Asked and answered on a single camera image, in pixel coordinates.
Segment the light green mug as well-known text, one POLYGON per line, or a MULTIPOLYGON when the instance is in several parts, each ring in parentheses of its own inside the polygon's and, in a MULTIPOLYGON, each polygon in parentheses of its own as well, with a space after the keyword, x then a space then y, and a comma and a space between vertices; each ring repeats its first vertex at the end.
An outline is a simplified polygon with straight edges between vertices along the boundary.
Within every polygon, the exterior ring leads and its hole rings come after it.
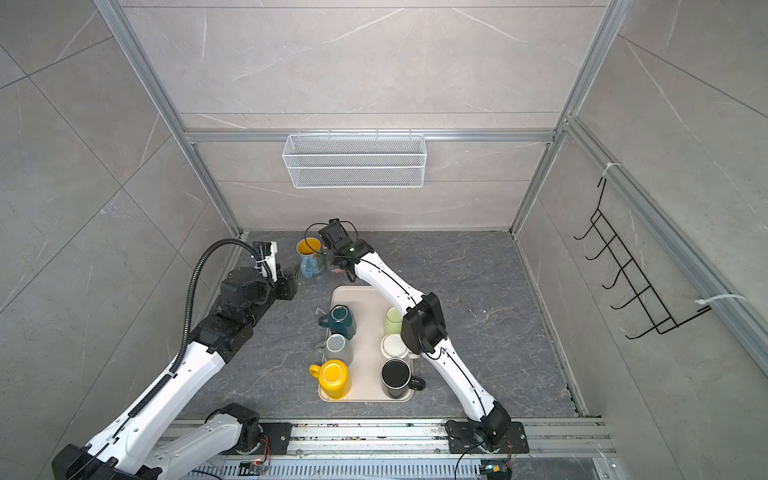
POLYGON ((399 335, 402 329, 403 317, 400 312, 391 307, 387 310, 384 320, 384 331, 386 334, 399 335))

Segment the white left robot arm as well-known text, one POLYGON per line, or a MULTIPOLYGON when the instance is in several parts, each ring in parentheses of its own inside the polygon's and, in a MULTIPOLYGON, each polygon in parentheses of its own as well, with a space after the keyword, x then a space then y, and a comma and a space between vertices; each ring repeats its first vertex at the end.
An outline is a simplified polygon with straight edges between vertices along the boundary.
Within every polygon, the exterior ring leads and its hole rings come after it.
POLYGON ((252 337, 258 321, 277 300, 290 300, 296 276, 281 271, 275 242, 225 238, 210 245, 193 270, 187 291, 182 340, 173 361, 140 398, 82 446, 69 444, 53 459, 57 479, 180 479, 229 450, 249 454, 266 439, 258 414, 231 403, 192 432, 165 446, 161 435, 194 395, 252 337), (230 271, 217 302, 194 324, 194 299, 203 267, 223 246, 243 248, 253 265, 230 271))

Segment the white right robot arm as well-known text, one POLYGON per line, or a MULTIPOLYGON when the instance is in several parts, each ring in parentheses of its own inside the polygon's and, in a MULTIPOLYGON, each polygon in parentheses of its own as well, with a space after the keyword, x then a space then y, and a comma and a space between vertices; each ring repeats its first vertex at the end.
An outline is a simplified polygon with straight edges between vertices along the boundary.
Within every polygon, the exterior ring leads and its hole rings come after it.
POLYGON ((402 315, 405 345, 411 353, 428 360, 457 396, 472 428, 472 443, 487 452, 506 446, 511 417, 460 358, 448 336, 437 295, 425 294, 405 282, 365 240, 350 236, 342 220, 331 219, 319 226, 330 263, 342 269, 349 280, 361 279, 374 287, 402 315))

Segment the blue mug yellow inside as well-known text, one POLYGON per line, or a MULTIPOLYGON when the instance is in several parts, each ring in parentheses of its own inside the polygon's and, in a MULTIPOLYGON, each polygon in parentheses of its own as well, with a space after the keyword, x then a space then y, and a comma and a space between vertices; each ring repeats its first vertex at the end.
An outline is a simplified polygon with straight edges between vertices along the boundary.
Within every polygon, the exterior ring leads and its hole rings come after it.
POLYGON ((326 270, 326 257, 322 242, 315 237, 305 237, 296 246, 301 257, 300 271, 307 278, 321 275, 326 270))

